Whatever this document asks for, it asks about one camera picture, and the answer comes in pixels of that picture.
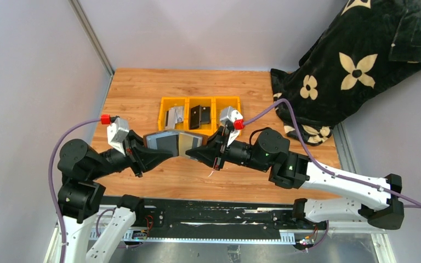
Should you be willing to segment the brown leather card holder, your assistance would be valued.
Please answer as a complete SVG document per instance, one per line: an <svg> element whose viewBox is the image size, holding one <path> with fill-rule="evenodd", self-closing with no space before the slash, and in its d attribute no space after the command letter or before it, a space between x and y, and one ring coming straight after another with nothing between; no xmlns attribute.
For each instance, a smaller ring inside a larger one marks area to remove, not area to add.
<svg viewBox="0 0 421 263"><path fill-rule="evenodd" d="M171 129L146 134L143 137L143 142L147 148L154 150L166 150L171 152L174 157L196 160L196 158L186 154L186 151L200 146L205 146L208 139L209 136L205 134Z"/></svg>

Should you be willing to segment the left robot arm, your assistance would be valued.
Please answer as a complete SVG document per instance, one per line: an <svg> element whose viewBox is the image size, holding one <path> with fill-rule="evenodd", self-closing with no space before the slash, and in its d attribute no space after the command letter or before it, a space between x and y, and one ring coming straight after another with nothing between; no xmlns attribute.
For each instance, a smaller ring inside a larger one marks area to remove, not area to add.
<svg viewBox="0 0 421 263"><path fill-rule="evenodd" d="M96 179L130 168L141 177L163 161L172 158L169 151L146 148L133 131L120 143L123 151L111 148L98 153L81 139L66 142L59 152L58 169L62 187L58 192L56 212L59 218L60 262L109 262L128 229L137 224L149 232L155 224L144 199L124 195L118 201L107 227L91 248L88 241L105 187Z"/></svg>

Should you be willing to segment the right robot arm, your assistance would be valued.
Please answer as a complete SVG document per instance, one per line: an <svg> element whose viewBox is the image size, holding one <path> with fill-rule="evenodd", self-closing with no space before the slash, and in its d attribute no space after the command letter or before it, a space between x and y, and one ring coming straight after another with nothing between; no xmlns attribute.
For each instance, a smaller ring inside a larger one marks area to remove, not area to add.
<svg viewBox="0 0 421 263"><path fill-rule="evenodd" d="M230 141L220 127L204 146L186 154L215 170L226 162L269 172L269 181L285 189L313 189L338 195L326 201L300 198L294 201L292 217L311 223L364 220L384 230L398 230L405 213L397 194L402 190L399 175L367 177L336 169L306 155L289 150L290 141L279 132L259 129L253 144Z"/></svg>

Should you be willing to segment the black card in tray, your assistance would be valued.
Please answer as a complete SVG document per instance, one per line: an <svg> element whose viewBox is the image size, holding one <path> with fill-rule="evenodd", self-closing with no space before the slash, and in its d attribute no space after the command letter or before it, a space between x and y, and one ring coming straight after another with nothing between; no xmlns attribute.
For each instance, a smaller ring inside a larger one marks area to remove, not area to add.
<svg viewBox="0 0 421 263"><path fill-rule="evenodd" d="M189 129L200 129L203 124L211 123L211 107L197 105L190 109Z"/></svg>

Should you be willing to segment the silver card in tray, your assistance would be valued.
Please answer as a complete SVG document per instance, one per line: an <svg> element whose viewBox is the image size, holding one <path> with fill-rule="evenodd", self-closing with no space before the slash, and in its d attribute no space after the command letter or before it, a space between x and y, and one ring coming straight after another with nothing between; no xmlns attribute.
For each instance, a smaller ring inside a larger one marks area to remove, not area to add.
<svg viewBox="0 0 421 263"><path fill-rule="evenodd" d="M166 112L165 129L174 129L175 126L184 121L184 106L174 106Z"/></svg>

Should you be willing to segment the yellow compartment tray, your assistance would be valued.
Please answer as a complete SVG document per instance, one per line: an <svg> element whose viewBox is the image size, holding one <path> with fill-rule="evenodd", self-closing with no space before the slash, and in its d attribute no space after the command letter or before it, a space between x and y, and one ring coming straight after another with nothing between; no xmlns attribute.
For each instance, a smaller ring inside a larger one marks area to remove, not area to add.
<svg viewBox="0 0 421 263"><path fill-rule="evenodd" d="M174 128L210 136L220 126L221 111L229 106L242 112L238 96L163 97L158 129Z"/></svg>

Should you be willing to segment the black floral blanket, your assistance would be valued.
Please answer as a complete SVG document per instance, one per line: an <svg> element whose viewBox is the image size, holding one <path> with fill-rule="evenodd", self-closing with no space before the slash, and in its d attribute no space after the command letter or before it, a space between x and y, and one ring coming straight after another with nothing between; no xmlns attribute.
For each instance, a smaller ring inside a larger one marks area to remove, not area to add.
<svg viewBox="0 0 421 263"><path fill-rule="evenodd" d="M270 70L285 134L317 146L368 100L421 71L421 1L348 1L292 72Z"/></svg>

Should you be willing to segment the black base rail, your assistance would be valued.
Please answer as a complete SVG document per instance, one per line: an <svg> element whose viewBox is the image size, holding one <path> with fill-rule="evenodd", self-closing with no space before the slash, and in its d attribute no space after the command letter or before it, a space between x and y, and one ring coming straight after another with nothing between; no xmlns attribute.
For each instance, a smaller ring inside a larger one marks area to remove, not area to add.
<svg viewBox="0 0 421 263"><path fill-rule="evenodd" d="M326 224L292 216L289 204L146 198L142 216L122 239L133 242L298 244Z"/></svg>

